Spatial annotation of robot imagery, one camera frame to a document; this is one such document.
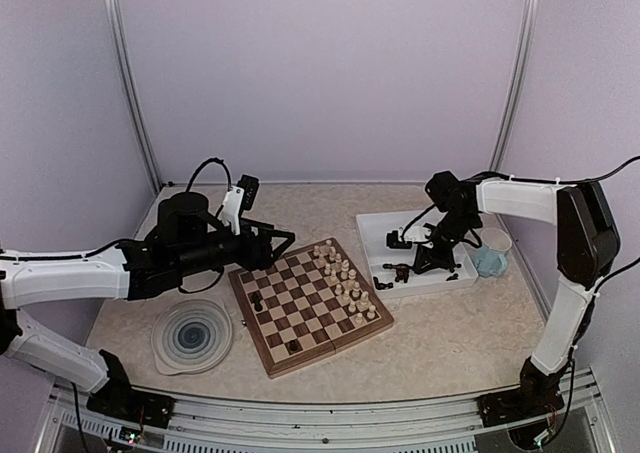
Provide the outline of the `dark chess piece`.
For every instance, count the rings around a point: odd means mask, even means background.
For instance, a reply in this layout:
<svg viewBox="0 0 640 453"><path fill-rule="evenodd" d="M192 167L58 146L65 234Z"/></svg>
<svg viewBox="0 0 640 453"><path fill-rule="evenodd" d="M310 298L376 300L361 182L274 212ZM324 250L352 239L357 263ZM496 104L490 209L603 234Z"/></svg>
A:
<svg viewBox="0 0 640 453"><path fill-rule="evenodd" d="M255 312L262 312L264 309L263 298L259 291L254 291L249 296L250 303Z"/></svg>

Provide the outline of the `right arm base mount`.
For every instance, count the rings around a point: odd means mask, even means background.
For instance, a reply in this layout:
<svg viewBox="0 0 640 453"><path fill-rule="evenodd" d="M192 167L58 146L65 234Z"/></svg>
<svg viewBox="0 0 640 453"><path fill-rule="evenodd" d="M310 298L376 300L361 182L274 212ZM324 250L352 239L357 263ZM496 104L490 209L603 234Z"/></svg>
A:
<svg viewBox="0 0 640 453"><path fill-rule="evenodd" d="M541 373L527 359L517 387L477 398L483 427L507 425L549 414L554 416L565 409L561 425L557 428L552 426L551 419L545 418L508 430L509 439L520 450L540 450L555 439L566 423L573 398L574 377L575 360L572 356L558 372L549 376Z"/></svg>

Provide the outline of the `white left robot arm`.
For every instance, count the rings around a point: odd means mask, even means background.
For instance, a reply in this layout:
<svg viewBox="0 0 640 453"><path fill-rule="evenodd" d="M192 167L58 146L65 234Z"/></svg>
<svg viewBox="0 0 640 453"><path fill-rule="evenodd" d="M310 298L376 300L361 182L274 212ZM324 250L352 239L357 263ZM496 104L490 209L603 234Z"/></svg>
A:
<svg viewBox="0 0 640 453"><path fill-rule="evenodd" d="M25 306L76 299L148 300L181 290L185 278L236 264L266 270L295 235L243 218L252 205L232 188L221 211L206 196L182 192L161 201L155 226L142 240L118 239L89 252L54 256L6 251L1 256L1 352L99 396L121 418L140 397L114 354L88 349L44 327Z"/></svg>

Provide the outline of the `white plastic tray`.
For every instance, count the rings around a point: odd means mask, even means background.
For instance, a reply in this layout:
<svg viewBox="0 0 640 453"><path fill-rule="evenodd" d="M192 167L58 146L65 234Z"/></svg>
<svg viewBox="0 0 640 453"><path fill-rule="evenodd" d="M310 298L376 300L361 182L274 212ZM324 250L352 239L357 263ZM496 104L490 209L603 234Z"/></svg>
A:
<svg viewBox="0 0 640 453"><path fill-rule="evenodd" d="M386 235L394 230L403 229L410 220L420 213L415 211L399 211L387 213L358 214L356 222L361 244L371 277L383 283L392 283L393 287L379 290L376 294L383 300L416 295L428 295L446 290L472 287L479 275L465 245L460 243L453 249L458 268L457 278L448 270L435 269L421 275L410 274L406 283L394 281L395 271L384 269L383 265L405 263L412 265L416 256L416 246L411 249L391 249L386 245Z"/></svg>

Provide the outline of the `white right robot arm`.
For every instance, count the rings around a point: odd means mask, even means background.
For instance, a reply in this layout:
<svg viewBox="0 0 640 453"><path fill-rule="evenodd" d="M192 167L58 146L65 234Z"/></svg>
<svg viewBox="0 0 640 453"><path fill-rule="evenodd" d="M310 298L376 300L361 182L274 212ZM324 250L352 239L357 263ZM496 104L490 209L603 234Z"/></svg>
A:
<svg viewBox="0 0 640 453"><path fill-rule="evenodd" d="M555 226L558 288L530 362L545 376L559 372L586 328L597 288L621 247L600 180L534 180L490 171L460 180L443 171L427 182L425 191L443 216L435 226L410 221L401 232L401 242L417 248L416 274L452 269L454 247L481 227L482 214Z"/></svg>

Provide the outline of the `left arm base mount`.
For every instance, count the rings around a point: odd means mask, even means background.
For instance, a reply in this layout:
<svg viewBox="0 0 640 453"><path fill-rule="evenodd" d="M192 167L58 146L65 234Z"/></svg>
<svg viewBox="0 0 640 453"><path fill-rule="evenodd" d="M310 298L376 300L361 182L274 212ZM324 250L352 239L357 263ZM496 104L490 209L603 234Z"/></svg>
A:
<svg viewBox="0 0 640 453"><path fill-rule="evenodd" d="M89 394L87 409L138 425L167 429L175 399L133 388L116 355L106 350L100 350L99 355L106 363L107 382Z"/></svg>

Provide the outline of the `wooden chess board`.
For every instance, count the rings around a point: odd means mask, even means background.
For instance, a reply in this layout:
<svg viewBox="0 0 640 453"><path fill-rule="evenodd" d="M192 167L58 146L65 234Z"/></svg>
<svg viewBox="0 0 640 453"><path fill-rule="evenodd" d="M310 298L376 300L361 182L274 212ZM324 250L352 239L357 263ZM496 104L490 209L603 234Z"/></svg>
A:
<svg viewBox="0 0 640 453"><path fill-rule="evenodd" d="M265 270L229 280L271 379L389 330L394 319L335 238L284 254Z"/></svg>

